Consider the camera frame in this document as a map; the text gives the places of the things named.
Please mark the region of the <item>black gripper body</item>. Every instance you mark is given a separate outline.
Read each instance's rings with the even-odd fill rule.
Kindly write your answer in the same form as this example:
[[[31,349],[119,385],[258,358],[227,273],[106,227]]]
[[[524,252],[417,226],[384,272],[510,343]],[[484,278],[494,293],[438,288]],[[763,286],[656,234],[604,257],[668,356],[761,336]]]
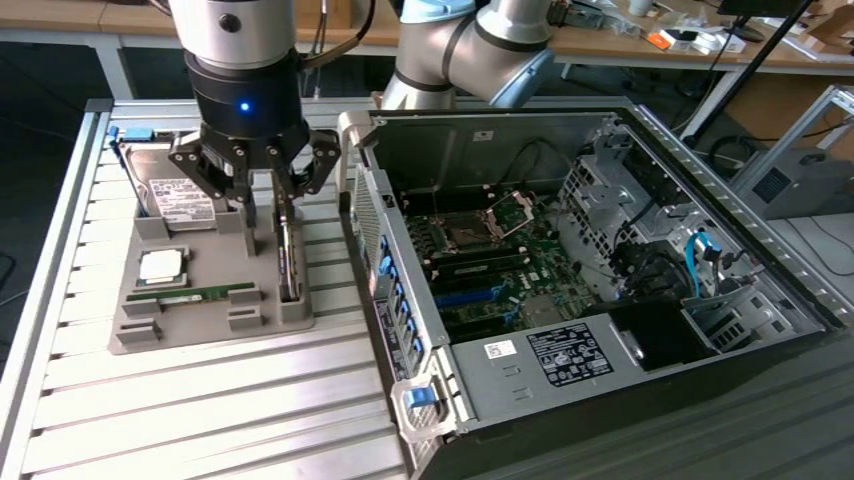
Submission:
[[[293,161],[309,144],[310,128],[301,100],[297,50],[267,66],[229,69],[185,53],[202,115],[206,152],[251,169],[293,171]]]

